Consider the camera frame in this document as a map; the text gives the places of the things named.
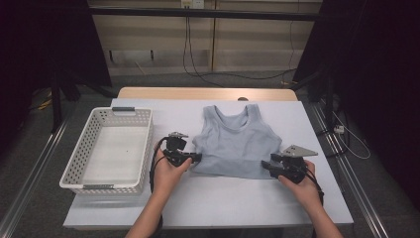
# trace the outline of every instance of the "white table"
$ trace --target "white table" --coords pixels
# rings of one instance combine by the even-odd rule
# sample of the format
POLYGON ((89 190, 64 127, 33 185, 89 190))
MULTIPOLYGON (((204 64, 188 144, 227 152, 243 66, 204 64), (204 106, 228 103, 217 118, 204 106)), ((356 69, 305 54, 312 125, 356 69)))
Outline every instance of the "white table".
MULTIPOLYGON (((168 133, 188 134, 186 152, 201 132, 202 108, 217 105, 226 115, 238 114, 257 103, 262 119, 283 139, 281 150, 295 144, 319 153, 305 158, 316 165, 325 192, 325 208, 337 224, 353 223, 331 168, 306 112, 298 101, 209 101, 114 99, 111 106, 149 107, 154 110, 153 144, 168 133)), ((64 221, 76 229, 129 228, 150 196, 149 178, 138 196, 92 197, 77 195, 64 221)), ((187 172, 163 211, 163 228, 251 228, 310 224, 310 219, 290 191, 278 180, 208 177, 187 172)))

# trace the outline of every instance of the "gray tank top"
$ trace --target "gray tank top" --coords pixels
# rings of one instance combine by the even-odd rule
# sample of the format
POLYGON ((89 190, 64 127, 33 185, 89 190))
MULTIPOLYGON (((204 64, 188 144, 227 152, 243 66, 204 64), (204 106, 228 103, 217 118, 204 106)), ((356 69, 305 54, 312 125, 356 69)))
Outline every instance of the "gray tank top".
POLYGON ((216 106, 203 109, 204 126, 192 143, 202 161, 193 172, 244 179, 270 179, 261 160, 278 153, 281 138, 264 123, 256 104, 238 115, 225 116, 216 106))

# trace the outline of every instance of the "wire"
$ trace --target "wire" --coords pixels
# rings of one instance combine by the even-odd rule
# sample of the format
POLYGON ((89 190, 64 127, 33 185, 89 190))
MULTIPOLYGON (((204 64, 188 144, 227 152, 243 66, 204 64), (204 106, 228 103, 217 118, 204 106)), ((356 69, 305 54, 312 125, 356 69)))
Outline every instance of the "wire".
MULTIPOLYGON (((339 106, 339 108, 337 109, 337 113, 340 113, 340 111, 341 111, 341 108, 340 108, 340 106, 339 106)), ((345 119, 346 119, 346 124, 347 124, 348 128, 350 128, 350 126, 349 126, 349 122, 348 122, 348 120, 347 120, 347 114, 346 114, 346 112, 345 112, 345 111, 343 111, 343 113, 344 113, 344 116, 345 116, 345 119)), ((330 131, 329 131, 329 130, 327 130, 327 129, 324 129, 324 130, 322 130, 322 131, 317 132, 315 135, 316 135, 317 137, 319 137, 319 136, 322 136, 322 135, 327 134, 327 133, 330 133, 330 131)), ((345 138, 345 144, 347 145, 347 147, 350 147, 350 134, 349 134, 349 133, 347 134, 347 140, 346 140, 346 138, 345 138)), ((335 157, 337 157, 337 156, 344 155, 344 154, 346 154, 346 153, 347 153, 347 151, 348 151, 347 147, 345 147, 343 150, 341 150, 341 151, 340 151, 340 152, 338 152, 338 153, 334 153, 334 154, 332 154, 332 155, 326 155, 325 157, 328 159, 328 158, 335 158, 335 157)))
POLYGON ((194 57, 192 56, 191 28, 190 28, 190 25, 189 25, 189 17, 187 17, 186 20, 185 20, 185 44, 184 44, 184 52, 183 52, 182 62, 183 62, 183 67, 185 69, 185 72, 188 73, 189 75, 191 75, 191 76, 198 76, 198 77, 201 78, 201 80, 203 80, 203 81, 205 81, 207 83, 210 83, 210 84, 213 84, 213 85, 216 85, 216 86, 219 86, 219 87, 224 87, 224 86, 222 86, 219 83, 215 83, 215 82, 211 82, 209 80, 206 80, 204 77, 202 77, 202 75, 200 75, 198 73, 197 68, 195 67, 194 57), (192 74, 192 73, 188 72, 188 70, 186 69, 186 66, 185 66, 185 52, 186 52, 186 43, 187 43, 187 41, 189 43, 189 54, 190 54, 190 57, 191 57, 192 66, 193 66, 194 71, 195 71, 196 74, 192 74))
MULTIPOLYGON (((299 13, 300 11, 300 0, 297 0, 297 11, 296 13, 299 13)), ((294 56, 294 45, 293 45, 293 39, 292 39, 292 34, 291 34, 291 29, 292 29, 292 25, 293 25, 294 21, 290 22, 290 26, 289 26, 289 40, 290 40, 290 46, 291 46, 291 55, 290 55, 290 59, 289 59, 289 63, 288 63, 288 70, 290 70, 291 68, 291 60, 293 59, 294 56)), ((284 74, 281 76, 281 83, 282 86, 284 86, 286 84, 285 80, 284 80, 284 74)))
POLYGON ((319 195, 319 199, 321 201, 321 204, 324 205, 324 191, 322 191, 322 187, 319 185, 318 180, 316 180, 315 175, 309 170, 303 171, 302 169, 300 169, 296 165, 291 165, 291 166, 294 167, 299 172, 303 173, 306 177, 308 177, 315 184, 315 186, 318 190, 318 195, 319 195))
POLYGON ((154 178, 155 178, 155 168, 156 168, 156 165, 158 164, 158 161, 160 161, 161 159, 165 158, 165 157, 162 157, 162 158, 158 159, 157 162, 155 163, 155 157, 158 154, 158 149, 160 148, 161 143, 163 143, 164 140, 167 140, 167 137, 163 137, 162 139, 160 139, 157 142, 157 144, 155 145, 154 155, 152 156, 151 170, 149 172, 149 183, 151 184, 151 192, 154 192, 154 188, 155 188, 154 178))
POLYGON ((354 155, 354 156, 356 156, 357 158, 359 158, 359 159, 363 159, 363 160, 367 160, 368 158, 370 158, 370 149, 368 148, 368 146, 358 137, 358 136, 356 136, 356 134, 355 133, 353 133, 348 127, 346 127, 345 125, 344 125, 344 123, 340 120, 340 118, 337 116, 337 114, 333 111, 333 114, 334 114, 334 116, 336 117, 336 119, 340 122, 340 124, 350 133, 350 134, 352 134, 352 136, 354 136, 359 142, 361 142, 361 144, 366 148, 366 150, 367 150, 367 156, 366 157, 363 157, 363 156, 360 156, 360 155, 357 155, 354 151, 352 151, 351 149, 350 149, 350 146, 348 146, 344 141, 343 141, 343 139, 341 138, 341 136, 339 135, 339 139, 344 143, 344 146, 354 155))
POLYGON ((192 45, 191 45, 191 26, 190 26, 190 23, 189 23, 189 17, 187 17, 187 18, 186 18, 185 24, 186 24, 186 26, 185 26, 185 29, 186 29, 186 31, 185 31, 185 44, 184 44, 184 51, 183 51, 183 57, 182 57, 182 62, 183 62, 183 67, 184 67, 184 70, 185 70, 185 72, 186 72, 188 75, 190 75, 190 76, 200 77, 200 78, 201 78, 201 80, 203 80, 203 81, 205 81, 205 82, 207 82, 207 83, 210 83, 210 84, 213 84, 213 85, 216 85, 216 86, 219 86, 219 87, 224 87, 224 86, 223 86, 223 85, 221 85, 221 84, 218 84, 218 83, 215 83, 215 82, 211 82, 211 81, 206 80, 203 76, 206 76, 206 75, 228 75, 228 76, 241 77, 241 78, 245 78, 245 79, 249 79, 249 80, 266 80, 266 79, 273 79, 273 78, 276 78, 276 77, 279 77, 279 76, 283 76, 283 75, 285 75, 286 73, 289 73, 289 72, 291 72, 291 71, 297 70, 297 68, 290 68, 290 67, 289 67, 289 69, 288 69, 288 70, 285 70, 285 71, 283 71, 282 73, 278 73, 278 74, 275 74, 275 75, 272 75, 272 76, 266 76, 266 77, 249 77, 249 76, 243 76, 243 75, 234 74, 234 73, 228 73, 228 72, 207 72, 207 73, 201 73, 201 74, 200 74, 200 73, 197 71, 196 67, 195 67, 194 58, 193 58, 193 55, 192 55, 192 45), (186 69, 186 65, 185 65, 185 55, 186 55, 187 43, 189 44, 189 54, 190 54, 190 58, 191 58, 191 62, 192 62, 192 66, 193 66, 193 68, 194 68, 195 74, 194 74, 194 73, 189 72, 189 71, 186 69))
POLYGON ((160 157, 160 158, 159 158, 159 159, 155 162, 154 172, 155 172, 155 170, 157 169, 158 163, 159 163, 162 159, 167 159, 167 157, 166 157, 166 156, 162 156, 162 157, 160 157))

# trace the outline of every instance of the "plastic basket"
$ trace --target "plastic basket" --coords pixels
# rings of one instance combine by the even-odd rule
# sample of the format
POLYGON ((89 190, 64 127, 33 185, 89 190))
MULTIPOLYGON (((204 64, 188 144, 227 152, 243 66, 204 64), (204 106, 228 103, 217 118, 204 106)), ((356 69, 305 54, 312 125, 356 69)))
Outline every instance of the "plastic basket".
POLYGON ((93 109, 59 185, 83 194, 140 193, 152 136, 152 109, 93 109))

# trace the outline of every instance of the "table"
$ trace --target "table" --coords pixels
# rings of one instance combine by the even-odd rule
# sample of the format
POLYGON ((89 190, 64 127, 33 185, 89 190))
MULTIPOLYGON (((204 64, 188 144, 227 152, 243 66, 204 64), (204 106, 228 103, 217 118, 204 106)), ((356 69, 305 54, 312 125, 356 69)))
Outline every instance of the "table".
MULTIPOLYGON (((200 109, 205 105, 216 104, 222 111, 235 114, 248 103, 257 103, 263 120, 282 137, 281 150, 290 144, 296 144, 319 153, 318 156, 307 159, 317 166, 318 181, 326 193, 326 210, 336 223, 353 223, 306 112, 290 90, 123 88, 119 98, 114 99, 111 106, 152 107, 155 124, 154 141, 156 141, 165 136, 164 133, 171 132, 170 130, 175 128, 190 136, 199 133, 202 125, 196 122, 201 116, 200 109), (246 97, 253 101, 234 101, 239 97, 246 97), (176 109, 178 115, 187 115, 187 117, 180 119, 176 116, 170 117, 173 115, 170 114, 173 108, 176 109), (297 126, 295 128, 287 126, 290 123, 297 126)), ((192 143, 187 142, 185 151, 193 150, 192 143)), ((77 195, 63 225, 76 229, 129 228, 140 214, 149 196, 149 179, 146 179, 144 191, 140 196, 77 195)), ((190 172, 185 173, 172 194, 163 212, 163 218, 163 228, 172 229, 310 224, 310 219, 293 195, 275 179, 201 177, 190 172)))

